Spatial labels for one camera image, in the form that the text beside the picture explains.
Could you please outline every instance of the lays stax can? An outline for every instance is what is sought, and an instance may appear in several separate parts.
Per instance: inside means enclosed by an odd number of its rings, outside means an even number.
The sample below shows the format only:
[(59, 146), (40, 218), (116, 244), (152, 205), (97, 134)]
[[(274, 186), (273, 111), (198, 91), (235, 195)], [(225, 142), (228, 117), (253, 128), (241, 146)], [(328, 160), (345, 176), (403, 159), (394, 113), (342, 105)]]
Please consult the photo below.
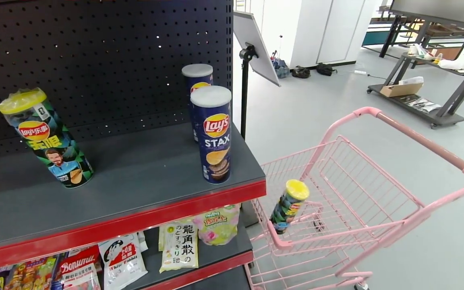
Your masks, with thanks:
[(212, 86), (212, 66), (208, 64), (190, 64), (182, 68), (182, 74), (186, 79), (187, 105), (189, 118), (193, 127), (193, 137), (198, 142), (197, 130), (195, 128), (194, 109), (191, 104), (191, 93), (195, 90)]
[(232, 93), (221, 86), (208, 86), (191, 93), (203, 177), (212, 184), (230, 177)]
[(269, 219), (278, 235), (285, 233), (302, 206), (309, 197), (309, 188), (300, 180), (291, 179), (286, 182), (286, 188), (275, 205)]
[(41, 89), (10, 94), (0, 112), (64, 186), (73, 189), (92, 178), (92, 167)]

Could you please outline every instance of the cart wheel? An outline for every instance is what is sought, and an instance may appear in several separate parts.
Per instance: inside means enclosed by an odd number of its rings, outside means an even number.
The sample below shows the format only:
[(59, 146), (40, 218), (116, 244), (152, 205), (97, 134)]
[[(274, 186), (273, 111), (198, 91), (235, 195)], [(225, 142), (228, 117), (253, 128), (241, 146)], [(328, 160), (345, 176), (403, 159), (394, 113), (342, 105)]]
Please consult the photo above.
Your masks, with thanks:
[(361, 284), (355, 284), (354, 285), (354, 289), (355, 290), (370, 290), (370, 288), (368, 288), (368, 284), (365, 283), (365, 285), (361, 285)]
[(319, 232), (325, 229), (325, 225), (322, 222), (320, 222), (320, 220), (317, 218), (313, 220), (313, 224), (315, 225), (316, 230)]

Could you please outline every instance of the cabinet door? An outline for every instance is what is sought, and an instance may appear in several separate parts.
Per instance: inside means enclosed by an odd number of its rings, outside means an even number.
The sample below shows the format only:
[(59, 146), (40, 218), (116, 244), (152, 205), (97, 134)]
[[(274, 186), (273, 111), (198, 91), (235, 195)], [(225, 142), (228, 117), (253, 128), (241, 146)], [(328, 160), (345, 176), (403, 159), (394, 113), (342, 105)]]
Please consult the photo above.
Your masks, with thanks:
[(332, 0), (317, 63), (346, 59), (366, 0)]

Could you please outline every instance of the display screen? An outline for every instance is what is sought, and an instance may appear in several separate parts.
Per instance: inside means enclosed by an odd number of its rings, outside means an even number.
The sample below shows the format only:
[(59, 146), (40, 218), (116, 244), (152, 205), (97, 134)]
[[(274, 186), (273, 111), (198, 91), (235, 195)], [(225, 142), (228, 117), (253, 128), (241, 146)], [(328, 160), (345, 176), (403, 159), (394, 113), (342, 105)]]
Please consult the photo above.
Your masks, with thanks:
[(464, 1), (459, 0), (394, 0), (391, 9), (464, 22)]

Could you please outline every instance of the man printed on can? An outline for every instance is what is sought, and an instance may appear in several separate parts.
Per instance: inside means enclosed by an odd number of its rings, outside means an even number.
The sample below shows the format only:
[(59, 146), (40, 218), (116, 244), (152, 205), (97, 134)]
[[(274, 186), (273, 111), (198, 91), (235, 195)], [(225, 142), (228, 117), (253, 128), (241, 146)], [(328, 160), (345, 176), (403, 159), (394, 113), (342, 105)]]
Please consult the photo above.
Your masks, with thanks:
[(66, 182), (68, 180), (73, 184), (78, 184), (83, 179), (82, 169), (80, 164), (76, 161), (64, 161), (62, 154), (57, 149), (46, 150), (46, 157), (53, 163), (48, 169), (60, 181)]

